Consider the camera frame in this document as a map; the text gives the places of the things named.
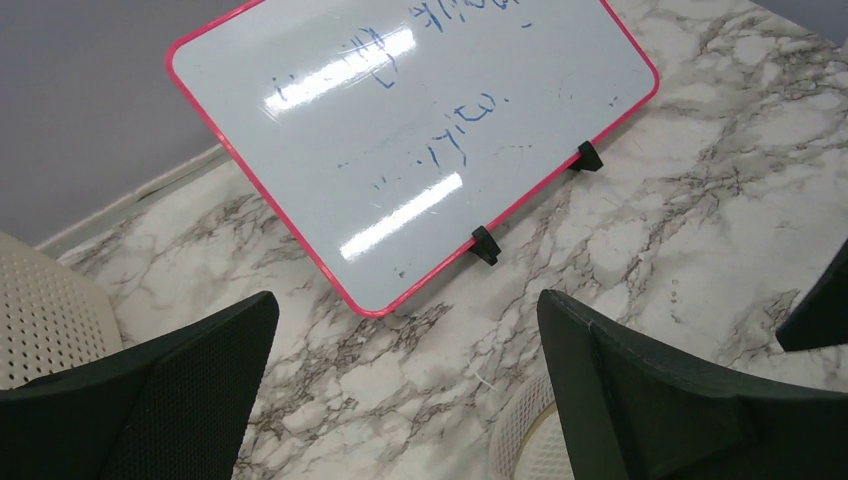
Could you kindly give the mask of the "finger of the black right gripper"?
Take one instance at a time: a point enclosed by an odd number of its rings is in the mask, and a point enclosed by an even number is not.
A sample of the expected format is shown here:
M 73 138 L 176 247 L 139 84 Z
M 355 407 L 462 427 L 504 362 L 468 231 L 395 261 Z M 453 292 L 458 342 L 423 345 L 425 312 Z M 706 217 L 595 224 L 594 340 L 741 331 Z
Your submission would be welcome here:
M 776 338 L 785 352 L 847 343 L 847 242 L 777 329 Z

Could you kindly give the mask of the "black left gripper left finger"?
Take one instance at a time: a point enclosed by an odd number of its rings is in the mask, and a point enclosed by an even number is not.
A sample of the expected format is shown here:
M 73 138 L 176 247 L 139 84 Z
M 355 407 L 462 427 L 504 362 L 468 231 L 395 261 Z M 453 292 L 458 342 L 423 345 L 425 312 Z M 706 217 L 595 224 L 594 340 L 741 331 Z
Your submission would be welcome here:
M 275 337 L 262 291 L 1 394 L 5 479 L 228 479 Z

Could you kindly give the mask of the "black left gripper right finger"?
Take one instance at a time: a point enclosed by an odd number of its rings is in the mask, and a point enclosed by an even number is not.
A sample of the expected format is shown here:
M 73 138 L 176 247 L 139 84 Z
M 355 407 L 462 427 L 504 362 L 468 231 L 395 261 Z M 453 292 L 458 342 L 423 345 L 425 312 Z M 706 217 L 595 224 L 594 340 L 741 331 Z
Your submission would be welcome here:
M 847 397 L 693 356 L 544 290 L 537 320 L 578 479 L 843 479 Z

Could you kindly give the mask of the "white mesh laundry bag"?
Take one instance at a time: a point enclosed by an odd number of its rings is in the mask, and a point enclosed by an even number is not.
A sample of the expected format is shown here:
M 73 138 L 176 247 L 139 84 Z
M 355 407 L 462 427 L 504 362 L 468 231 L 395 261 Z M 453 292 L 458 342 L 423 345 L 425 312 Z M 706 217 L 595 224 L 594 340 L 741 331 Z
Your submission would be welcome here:
M 574 477 L 547 373 L 529 378 L 495 423 L 488 452 L 490 479 Z

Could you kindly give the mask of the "cream plastic laundry basket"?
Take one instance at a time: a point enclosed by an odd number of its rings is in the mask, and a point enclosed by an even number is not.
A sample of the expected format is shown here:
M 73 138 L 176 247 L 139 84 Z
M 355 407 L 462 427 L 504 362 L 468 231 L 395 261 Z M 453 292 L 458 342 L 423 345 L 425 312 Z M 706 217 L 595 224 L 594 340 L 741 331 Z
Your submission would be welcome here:
M 1 388 L 18 388 L 124 348 L 103 289 L 1 234 Z

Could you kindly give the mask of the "pink framed whiteboard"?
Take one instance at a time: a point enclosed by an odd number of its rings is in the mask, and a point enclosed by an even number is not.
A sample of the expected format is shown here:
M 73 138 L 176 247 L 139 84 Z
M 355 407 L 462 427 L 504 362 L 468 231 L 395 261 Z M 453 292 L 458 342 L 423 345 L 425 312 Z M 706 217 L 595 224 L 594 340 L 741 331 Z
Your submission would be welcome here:
M 252 1 L 166 70 L 349 307 L 381 317 L 654 97 L 606 1 Z

